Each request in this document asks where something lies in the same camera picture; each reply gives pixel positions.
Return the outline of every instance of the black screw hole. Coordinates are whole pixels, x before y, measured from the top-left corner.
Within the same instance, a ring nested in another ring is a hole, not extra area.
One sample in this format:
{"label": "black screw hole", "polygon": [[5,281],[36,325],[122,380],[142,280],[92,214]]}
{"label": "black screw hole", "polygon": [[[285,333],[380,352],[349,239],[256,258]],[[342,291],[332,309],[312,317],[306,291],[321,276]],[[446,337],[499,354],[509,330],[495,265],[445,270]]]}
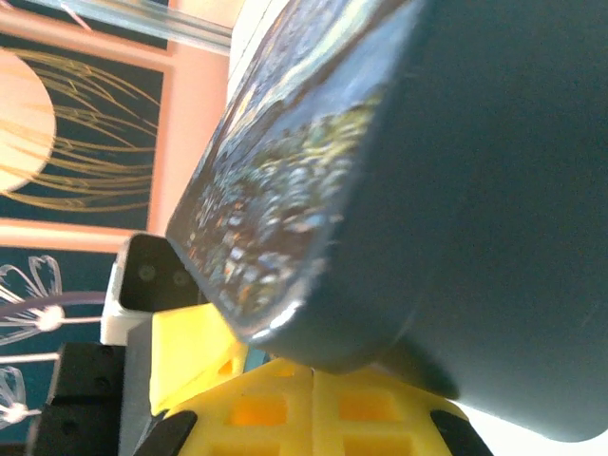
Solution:
{"label": "black screw hole", "polygon": [[107,378],[97,377],[95,379],[95,388],[100,392],[110,392],[111,385]]}
{"label": "black screw hole", "polygon": [[185,271],[177,271],[173,274],[173,283],[178,287],[185,287],[190,282],[190,275]]}
{"label": "black screw hole", "polygon": [[138,276],[144,282],[151,282],[156,276],[156,268],[150,264],[144,264],[140,267]]}
{"label": "black screw hole", "polygon": [[103,356],[113,356],[114,355],[114,351],[112,350],[112,348],[108,347],[107,345],[102,345],[99,348],[99,351]]}
{"label": "black screw hole", "polygon": [[75,421],[64,421],[61,424],[61,431],[64,435],[75,435],[78,433],[78,423]]}

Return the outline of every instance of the transparent plastic tube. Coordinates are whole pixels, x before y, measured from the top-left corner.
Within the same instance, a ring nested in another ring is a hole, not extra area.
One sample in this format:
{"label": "transparent plastic tube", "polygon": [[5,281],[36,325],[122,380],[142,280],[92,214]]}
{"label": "transparent plastic tube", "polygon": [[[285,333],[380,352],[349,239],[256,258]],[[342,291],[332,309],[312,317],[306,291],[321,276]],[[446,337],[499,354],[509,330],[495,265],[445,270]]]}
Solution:
{"label": "transparent plastic tube", "polygon": [[103,305],[105,293],[103,292],[67,292],[59,295],[33,297],[22,302],[0,306],[0,318],[10,317],[29,309],[44,309],[48,306],[78,306]]}
{"label": "transparent plastic tube", "polygon": [[150,0],[29,0],[84,18],[228,55],[232,31]]}

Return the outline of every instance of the white plastic part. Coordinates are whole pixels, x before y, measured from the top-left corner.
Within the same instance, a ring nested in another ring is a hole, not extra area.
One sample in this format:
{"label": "white plastic part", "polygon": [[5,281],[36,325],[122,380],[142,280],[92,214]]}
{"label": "white plastic part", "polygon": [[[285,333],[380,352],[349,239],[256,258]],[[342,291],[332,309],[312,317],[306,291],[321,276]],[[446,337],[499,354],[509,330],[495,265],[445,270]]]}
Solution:
{"label": "white plastic part", "polygon": [[151,313],[128,311],[121,305],[123,276],[124,270],[117,261],[112,265],[102,312],[100,342],[104,345],[126,346],[129,331],[151,318]]}

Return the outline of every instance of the framed artwork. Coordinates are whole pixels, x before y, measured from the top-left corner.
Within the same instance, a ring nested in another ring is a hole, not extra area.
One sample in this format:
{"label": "framed artwork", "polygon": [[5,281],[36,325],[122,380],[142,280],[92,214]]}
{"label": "framed artwork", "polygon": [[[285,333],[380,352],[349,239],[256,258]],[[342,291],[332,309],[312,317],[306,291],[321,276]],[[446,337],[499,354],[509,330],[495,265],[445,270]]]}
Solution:
{"label": "framed artwork", "polygon": [[2,217],[145,229],[162,80],[0,33]]}
{"label": "framed artwork", "polygon": [[167,230],[231,323],[279,299],[314,240],[341,220],[335,205],[417,8],[407,0],[284,3]]}
{"label": "framed artwork", "polygon": [[0,443],[25,441],[61,346],[99,341],[114,258],[0,247]]}
{"label": "framed artwork", "polygon": [[[168,0],[150,0],[159,5],[168,6]],[[140,43],[143,45],[151,46],[154,48],[167,49],[167,41],[151,35],[139,33],[137,31],[129,30],[110,24],[106,24],[100,21],[94,21],[92,19],[79,17],[75,15],[70,9],[67,3],[63,9],[49,8],[36,3],[30,2],[29,0],[3,0],[4,4],[8,7],[13,7],[16,10],[24,10],[32,12],[41,16],[46,16],[51,19],[73,24],[74,26],[83,27],[87,30],[124,38],[129,41]]]}

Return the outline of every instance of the yellow 3d printed part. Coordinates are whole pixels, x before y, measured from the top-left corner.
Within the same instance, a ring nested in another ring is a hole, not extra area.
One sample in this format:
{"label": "yellow 3d printed part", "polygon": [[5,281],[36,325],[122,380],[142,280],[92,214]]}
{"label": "yellow 3d printed part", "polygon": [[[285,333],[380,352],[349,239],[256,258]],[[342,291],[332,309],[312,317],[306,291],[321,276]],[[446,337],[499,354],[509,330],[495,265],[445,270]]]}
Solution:
{"label": "yellow 3d printed part", "polygon": [[180,456],[451,456],[430,413],[448,401],[373,370],[272,361],[169,410],[198,415]]}
{"label": "yellow 3d printed part", "polygon": [[151,345],[153,415],[242,374],[247,355],[211,304],[155,313]]}

